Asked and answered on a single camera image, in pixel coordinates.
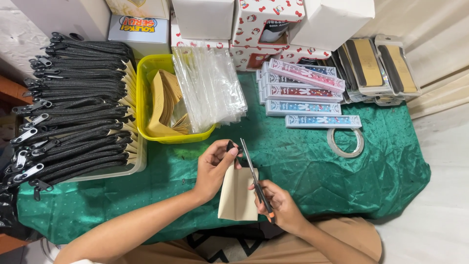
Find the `stack of zipper pouches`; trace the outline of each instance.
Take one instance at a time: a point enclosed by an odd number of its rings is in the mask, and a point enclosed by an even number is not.
[[[11,140],[12,164],[0,192],[28,182],[34,198],[76,176],[136,162],[136,74],[132,50],[120,42],[76,41],[53,33],[47,55],[31,59],[37,79],[25,84],[33,104]]]

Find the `plastic container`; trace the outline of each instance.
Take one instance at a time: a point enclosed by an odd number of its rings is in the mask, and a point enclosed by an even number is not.
[[[163,144],[181,144],[198,142],[207,139],[215,129],[213,125],[207,132],[171,137],[152,137],[146,132],[146,127],[153,113],[153,97],[150,82],[155,78],[158,70],[163,69],[174,74],[171,54],[149,55],[140,60],[137,65],[137,127],[144,138]]]
[[[83,174],[65,182],[74,182],[91,179],[104,179],[110,177],[130,175],[135,172],[143,171],[146,168],[147,157],[147,140],[142,136],[138,136],[137,160],[134,164],[127,164],[125,166],[115,166],[111,168],[101,169],[90,173]]]

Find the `beige pants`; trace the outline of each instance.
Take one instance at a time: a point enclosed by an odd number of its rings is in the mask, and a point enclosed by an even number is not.
[[[333,218],[313,223],[335,238],[378,261],[381,257],[381,239],[373,224],[363,218]],[[119,259],[120,264],[206,264],[202,257],[184,241],[169,241],[139,246]],[[236,264],[299,264],[330,263],[317,249],[304,240],[283,234],[271,239],[251,256]]]

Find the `green satin tablecloth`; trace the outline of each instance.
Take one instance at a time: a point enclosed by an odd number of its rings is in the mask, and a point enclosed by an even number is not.
[[[286,129],[283,117],[266,117],[259,106],[253,73],[239,74],[248,102],[238,124],[216,129],[209,139],[189,144],[148,143],[144,171],[128,176],[62,183],[33,199],[27,183],[20,187],[18,215],[55,244],[69,243],[116,216],[190,190],[197,158],[215,140],[246,140],[261,179],[288,190],[306,215],[360,213],[379,218],[401,212],[430,180],[406,105],[343,105],[344,115],[359,115],[364,150],[356,158],[337,156],[328,146],[327,129]],[[336,132],[338,145],[351,152],[351,130]],[[219,193],[207,204],[183,215],[146,243],[175,240],[198,229],[243,222],[217,218]]]

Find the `clear tape roll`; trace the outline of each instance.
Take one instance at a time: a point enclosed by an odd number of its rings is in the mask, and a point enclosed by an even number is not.
[[[327,131],[327,143],[329,144],[333,152],[344,158],[353,158],[360,155],[364,147],[364,138],[360,129],[352,128],[352,131],[355,133],[356,136],[356,149],[352,153],[347,153],[341,150],[335,143],[335,128],[329,128],[329,130]]]

